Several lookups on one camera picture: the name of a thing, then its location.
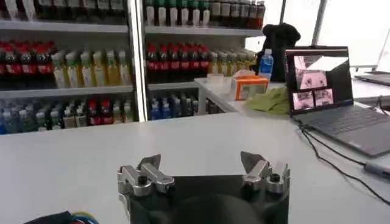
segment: tissue box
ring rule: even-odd
[[[246,100],[256,93],[265,93],[268,79],[257,75],[241,75],[232,78],[230,95],[234,100]]]

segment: store shelf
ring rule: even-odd
[[[150,90],[164,90],[164,89],[190,89],[197,88],[198,85],[195,82],[179,82],[179,83],[162,83],[162,84],[149,84]]]
[[[81,95],[92,95],[92,94],[129,93],[132,90],[133,90],[133,86],[105,86],[105,87],[91,87],[91,88],[0,91],[0,99],[21,99],[21,98],[34,98],[34,97],[81,96]]]
[[[263,36],[262,30],[226,29],[212,27],[171,27],[171,26],[146,26],[145,33],[165,33],[179,35],[219,35],[219,36]]]
[[[83,33],[127,33],[127,26],[0,20],[0,30],[33,30]]]

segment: black bag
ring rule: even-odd
[[[272,71],[272,82],[285,82],[286,77],[283,69],[283,48],[294,47],[300,39],[300,33],[295,27],[287,23],[279,25],[267,25],[263,29],[266,36],[266,41],[263,45],[263,50],[257,53],[257,64],[253,68],[256,74],[259,72],[261,57],[264,55],[265,49],[272,49],[272,57],[274,58],[274,68]]]

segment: white table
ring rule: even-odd
[[[100,223],[129,223],[116,171],[162,154],[168,175],[242,174],[241,150],[291,166],[289,223],[389,223],[390,207],[319,162],[287,116],[239,113],[0,136],[0,223],[85,210]],[[354,151],[329,143],[356,159]],[[390,198],[389,182],[366,175],[316,144],[320,153]],[[390,164],[390,156],[379,161]]]

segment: cable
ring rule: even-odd
[[[305,136],[305,138],[307,139],[307,141],[310,143],[311,147],[313,148],[314,150],[314,153],[316,154],[316,157],[318,160],[322,160],[324,162],[326,162],[327,164],[331,165],[335,170],[337,170],[339,173],[341,173],[342,175],[348,177],[348,178],[351,178],[359,183],[361,183],[364,187],[366,187],[372,194],[374,194],[377,198],[379,198],[381,201],[383,201],[386,205],[390,206],[390,201],[384,199],[381,195],[379,195],[378,193],[376,193],[368,184],[366,184],[363,180],[355,177],[355,176],[352,176],[350,174],[347,174],[345,173],[344,171],[342,171],[339,167],[337,167],[336,165],[334,165],[332,162],[330,162],[329,160],[323,158],[320,156],[320,154],[318,153],[317,151],[317,148],[316,146],[311,142],[310,138],[308,137],[308,132],[300,125],[299,126],[300,130],[302,131],[302,134]]]
[[[350,158],[350,157],[348,157],[348,156],[345,156],[344,154],[339,153],[339,152],[336,151],[335,149],[331,148],[329,145],[323,143],[321,140],[319,140],[318,138],[314,137],[314,136],[313,136],[312,134],[310,134],[308,131],[304,130],[305,128],[304,128],[302,125],[299,125],[299,128],[300,128],[302,131],[305,131],[306,134],[308,134],[311,138],[313,138],[313,139],[316,140],[318,143],[320,143],[321,145],[325,146],[326,148],[328,148],[329,150],[331,150],[331,151],[334,152],[335,154],[337,154],[337,155],[339,155],[339,156],[343,157],[344,159],[347,159],[347,160],[349,160],[349,161],[351,161],[351,162],[357,163],[357,164],[359,164],[359,165],[361,165],[361,166],[364,166],[364,165],[365,165],[364,162],[358,161],[358,160],[355,160],[355,159],[352,159],[352,158]]]

